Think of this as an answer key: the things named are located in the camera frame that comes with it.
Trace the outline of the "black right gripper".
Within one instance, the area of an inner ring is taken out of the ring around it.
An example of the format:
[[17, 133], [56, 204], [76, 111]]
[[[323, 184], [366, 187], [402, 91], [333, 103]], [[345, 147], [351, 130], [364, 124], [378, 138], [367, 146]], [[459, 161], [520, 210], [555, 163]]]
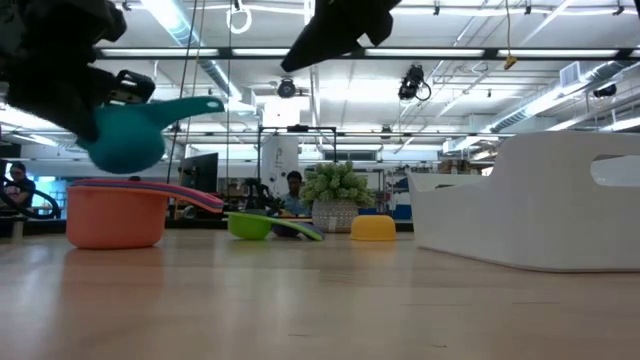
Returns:
[[360, 48], [365, 36], [373, 46], [391, 34], [391, 11], [402, 0], [330, 0], [301, 31], [281, 62], [285, 72], [294, 72]]

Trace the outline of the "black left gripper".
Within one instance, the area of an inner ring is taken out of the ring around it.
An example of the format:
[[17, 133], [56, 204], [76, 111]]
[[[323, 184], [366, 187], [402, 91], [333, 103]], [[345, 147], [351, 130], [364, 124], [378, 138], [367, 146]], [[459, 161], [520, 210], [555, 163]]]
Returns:
[[[124, 14], [109, 0], [0, 0], [0, 68], [57, 55], [64, 62], [91, 63], [94, 46], [115, 42], [127, 30]], [[94, 142], [94, 111], [108, 105], [144, 104], [154, 81], [121, 70], [116, 77], [88, 65], [24, 66], [7, 74], [11, 107], [33, 114]]]

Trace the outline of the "teal plastic measuring cup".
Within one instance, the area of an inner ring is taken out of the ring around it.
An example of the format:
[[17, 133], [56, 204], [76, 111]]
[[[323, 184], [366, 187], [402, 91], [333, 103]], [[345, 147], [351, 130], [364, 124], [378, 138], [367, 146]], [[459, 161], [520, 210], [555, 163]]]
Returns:
[[219, 113], [224, 103], [210, 96], [146, 104], [105, 106], [94, 112], [98, 138], [79, 137], [92, 163], [112, 174], [130, 174], [155, 165], [165, 153], [164, 129], [193, 116]]

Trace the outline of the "orange plastic measuring cup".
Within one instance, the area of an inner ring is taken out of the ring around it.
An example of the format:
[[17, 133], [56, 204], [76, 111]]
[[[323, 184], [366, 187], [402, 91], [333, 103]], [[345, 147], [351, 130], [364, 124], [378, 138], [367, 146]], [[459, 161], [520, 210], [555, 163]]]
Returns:
[[66, 236], [79, 249], [135, 249], [163, 236], [169, 200], [212, 213], [224, 202], [212, 194], [157, 182], [83, 179], [67, 189]]

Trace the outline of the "yellow plastic measuring cup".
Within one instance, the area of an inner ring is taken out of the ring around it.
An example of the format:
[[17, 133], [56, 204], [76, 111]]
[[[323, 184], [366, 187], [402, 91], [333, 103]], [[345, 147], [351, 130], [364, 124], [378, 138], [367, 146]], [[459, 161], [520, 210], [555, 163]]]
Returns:
[[388, 215], [359, 215], [351, 224], [351, 240], [388, 242], [396, 240], [396, 224]]

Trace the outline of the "green plastic measuring cup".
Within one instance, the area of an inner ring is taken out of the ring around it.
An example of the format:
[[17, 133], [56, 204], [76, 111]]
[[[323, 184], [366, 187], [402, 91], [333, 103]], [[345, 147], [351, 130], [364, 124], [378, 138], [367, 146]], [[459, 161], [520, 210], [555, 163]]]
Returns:
[[324, 233], [319, 228], [306, 222], [289, 221], [282, 218], [244, 212], [229, 212], [227, 214], [229, 232], [240, 239], [265, 240], [272, 232], [274, 225], [297, 231], [299, 234], [314, 241], [322, 241], [325, 238]]

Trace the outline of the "white plastic basket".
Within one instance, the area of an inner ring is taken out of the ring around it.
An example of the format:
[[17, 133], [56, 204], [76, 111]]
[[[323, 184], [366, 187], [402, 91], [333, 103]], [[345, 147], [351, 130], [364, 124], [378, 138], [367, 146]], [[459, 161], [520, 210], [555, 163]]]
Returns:
[[469, 184], [408, 176], [417, 244], [545, 272], [640, 272], [640, 134], [525, 133]]

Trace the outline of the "person wearing glasses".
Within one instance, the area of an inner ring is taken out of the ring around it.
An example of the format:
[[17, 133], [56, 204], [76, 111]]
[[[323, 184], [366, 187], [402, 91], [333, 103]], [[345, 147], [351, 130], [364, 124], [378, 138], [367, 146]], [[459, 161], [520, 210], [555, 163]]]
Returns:
[[25, 165], [21, 162], [12, 163], [9, 173], [14, 185], [5, 185], [3, 193], [18, 205], [31, 207], [34, 197], [32, 190], [36, 189], [36, 184], [27, 177]]

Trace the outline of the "black computer monitor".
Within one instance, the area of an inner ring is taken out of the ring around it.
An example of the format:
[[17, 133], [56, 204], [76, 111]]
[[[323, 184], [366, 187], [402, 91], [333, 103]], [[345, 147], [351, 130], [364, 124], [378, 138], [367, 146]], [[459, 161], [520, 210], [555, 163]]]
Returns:
[[180, 185], [205, 193], [216, 193], [218, 154], [210, 153], [185, 158], [179, 167]]

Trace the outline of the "green artificial plant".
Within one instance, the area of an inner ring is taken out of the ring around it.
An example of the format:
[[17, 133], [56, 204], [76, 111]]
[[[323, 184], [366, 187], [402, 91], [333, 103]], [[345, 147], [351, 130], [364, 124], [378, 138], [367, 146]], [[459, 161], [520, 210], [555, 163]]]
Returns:
[[360, 208], [374, 205], [367, 178], [355, 173], [352, 162], [317, 164], [307, 171], [301, 198], [307, 206], [315, 201], [347, 201]]

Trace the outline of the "person seated behind plant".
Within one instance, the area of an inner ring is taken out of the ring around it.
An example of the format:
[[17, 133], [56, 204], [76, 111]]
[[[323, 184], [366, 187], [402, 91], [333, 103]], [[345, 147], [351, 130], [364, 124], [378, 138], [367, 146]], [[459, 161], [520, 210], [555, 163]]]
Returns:
[[311, 211], [303, 202], [300, 192], [302, 175], [299, 171], [291, 171], [287, 174], [288, 192], [280, 196], [284, 216], [310, 217]]

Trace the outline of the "white patterned plant pot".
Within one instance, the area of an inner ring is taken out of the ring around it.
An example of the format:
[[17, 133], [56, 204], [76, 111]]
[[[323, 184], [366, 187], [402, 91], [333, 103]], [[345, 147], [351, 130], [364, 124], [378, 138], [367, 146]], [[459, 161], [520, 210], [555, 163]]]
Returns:
[[311, 209], [313, 224], [323, 232], [349, 233], [358, 207], [346, 200], [316, 200]]

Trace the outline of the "blue storage bin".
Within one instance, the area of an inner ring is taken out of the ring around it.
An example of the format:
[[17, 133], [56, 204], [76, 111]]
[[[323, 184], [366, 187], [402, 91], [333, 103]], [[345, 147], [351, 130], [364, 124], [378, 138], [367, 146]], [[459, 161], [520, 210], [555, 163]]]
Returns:
[[398, 177], [392, 186], [393, 210], [392, 217], [397, 220], [411, 220], [411, 199], [408, 177]]

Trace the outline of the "silver ventilation duct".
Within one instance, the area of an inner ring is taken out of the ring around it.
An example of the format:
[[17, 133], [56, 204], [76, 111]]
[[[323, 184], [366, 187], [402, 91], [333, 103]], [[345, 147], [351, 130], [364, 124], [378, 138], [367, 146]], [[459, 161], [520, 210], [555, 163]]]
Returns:
[[559, 71], [557, 82], [525, 98], [519, 105], [496, 115], [482, 133], [498, 133], [514, 124], [535, 117], [573, 96], [615, 83], [625, 72], [639, 66], [640, 61], [632, 60], [570, 63]]

